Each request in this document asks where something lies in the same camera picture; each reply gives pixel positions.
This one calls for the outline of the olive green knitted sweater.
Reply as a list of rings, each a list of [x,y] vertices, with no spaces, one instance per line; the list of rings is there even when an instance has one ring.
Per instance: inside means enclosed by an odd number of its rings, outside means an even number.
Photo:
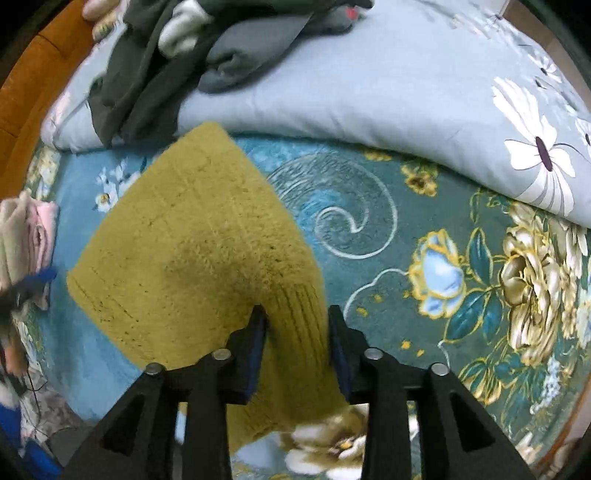
[[[228,410],[229,447],[338,414],[315,256],[273,187],[221,126],[171,144],[107,213],[67,288],[135,365],[191,365],[269,318],[259,385]]]

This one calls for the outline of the pink and cream folded clothes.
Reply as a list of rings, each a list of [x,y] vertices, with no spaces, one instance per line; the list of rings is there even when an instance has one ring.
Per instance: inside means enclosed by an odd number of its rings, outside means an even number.
[[[52,267],[58,206],[23,191],[1,201],[1,292],[28,275]],[[33,301],[48,308],[49,284]]]

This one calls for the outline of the dark grey clothes pile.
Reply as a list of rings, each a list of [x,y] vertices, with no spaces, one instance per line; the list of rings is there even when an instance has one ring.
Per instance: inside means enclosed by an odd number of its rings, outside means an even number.
[[[305,38],[341,34],[371,1],[132,1],[88,104],[101,144],[166,140],[197,89],[259,77]]]

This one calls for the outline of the teal floral bed sheet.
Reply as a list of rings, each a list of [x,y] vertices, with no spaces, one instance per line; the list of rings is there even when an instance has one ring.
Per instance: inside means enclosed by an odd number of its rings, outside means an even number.
[[[590,231],[449,169],[363,147],[238,137],[304,232],[329,304],[401,363],[448,363],[531,466],[558,445],[590,375]],[[26,177],[59,206],[37,358],[86,421],[138,376],[66,287],[94,231],[160,154],[40,144]]]

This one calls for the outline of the orange wooden headboard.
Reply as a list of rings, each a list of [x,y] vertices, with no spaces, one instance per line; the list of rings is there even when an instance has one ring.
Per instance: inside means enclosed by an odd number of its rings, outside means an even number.
[[[41,123],[92,47],[82,1],[70,1],[31,38],[1,83],[1,196],[22,190]]]

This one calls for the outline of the yellow floral pillow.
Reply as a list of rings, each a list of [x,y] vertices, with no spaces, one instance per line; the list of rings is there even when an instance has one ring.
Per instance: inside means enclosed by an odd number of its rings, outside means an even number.
[[[121,22],[123,14],[115,9],[103,16],[92,29],[92,39],[95,43],[104,40]]]

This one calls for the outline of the pink floral pillow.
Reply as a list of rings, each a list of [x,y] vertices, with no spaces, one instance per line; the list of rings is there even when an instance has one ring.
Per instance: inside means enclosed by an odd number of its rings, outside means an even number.
[[[82,8],[82,17],[86,21],[96,22],[119,4],[120,0],[87,0]]]

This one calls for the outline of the grey-blue floral duvet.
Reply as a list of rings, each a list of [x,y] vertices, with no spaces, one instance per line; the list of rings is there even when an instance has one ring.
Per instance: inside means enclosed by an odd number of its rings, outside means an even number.
[[[212,121],[235,134],[411,153],[588,226],[590,114],[546,52],[472,1],[371,2],[349,31],[301,40],[247,83],[192,90],[169,139]],[[49,110],[41,127],[47,145],[108,148],[95,133],[88,95],[124,15]]]

